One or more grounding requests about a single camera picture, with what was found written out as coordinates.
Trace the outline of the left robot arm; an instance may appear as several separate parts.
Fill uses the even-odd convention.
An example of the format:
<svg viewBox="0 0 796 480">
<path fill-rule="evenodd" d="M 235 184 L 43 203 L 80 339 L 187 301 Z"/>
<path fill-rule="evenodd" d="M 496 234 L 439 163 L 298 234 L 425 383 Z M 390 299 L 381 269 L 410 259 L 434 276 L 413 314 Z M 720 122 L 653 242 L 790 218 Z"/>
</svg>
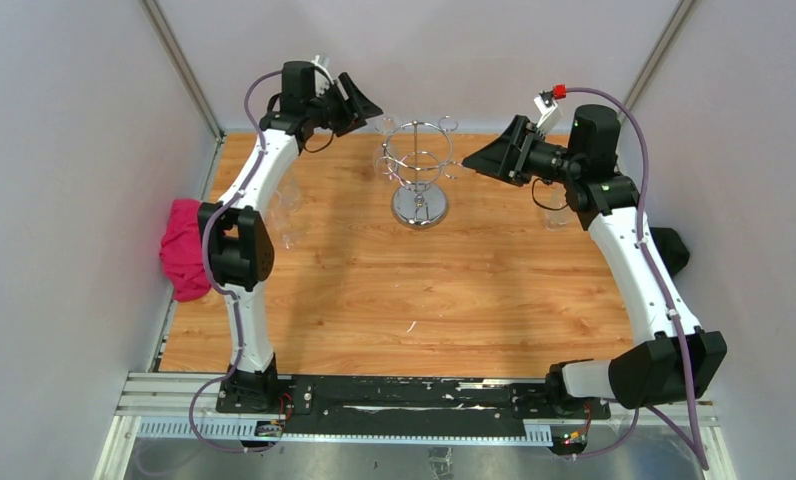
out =
<svg viewBox="0 0 796 480">
<path fill-rule="evenodd" d="M 280 90 L 257 118 L 250 95 L 273 77 L 280 79 Z M 256 132 L 254 148 L 228 190 L 218 201 L 202 203 L 197 214 L 204 271 L 224 298 L 233 343 L 228 370 L 216 382 L 216 409 L 281 413 L 291 401 L 278 378 L 265 305 L 265 283 L 275 261 L 267 227 L 271 202 L 315 130 L 341 137 L 382 110 L 347 73 L 332 76 L 321 55 L 285 62 L 275 73 L 260 76 L 246 93 L 243 106 Z"/>
</svg>

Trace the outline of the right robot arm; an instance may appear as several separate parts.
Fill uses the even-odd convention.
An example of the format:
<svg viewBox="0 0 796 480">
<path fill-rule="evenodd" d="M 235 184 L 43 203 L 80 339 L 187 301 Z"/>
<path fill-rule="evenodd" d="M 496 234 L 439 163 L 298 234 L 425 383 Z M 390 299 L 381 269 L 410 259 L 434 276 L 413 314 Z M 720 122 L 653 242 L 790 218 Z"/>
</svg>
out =
<svg viewBox="0 0 796 480">
<path fill-rule="evenodd" d="M 634 345 L 611 360 L 554 364 L 545 403 L 570 417 L 585 399 L 614 400 L 628 409 L 700 399 L 727 354 L 719 331 L 705 330 L 681 299 L 657 249 L 654 230 L 638 209 L 634 181 L 617 172 L 621 124 L 616 112 L 587 104 L 574 113 L 567 146 L 544 140 L 517 115 L 463 166 L 514 186 L 560 183 L 566 204 L 609 266 L 631 324 Z"/>
</svg>

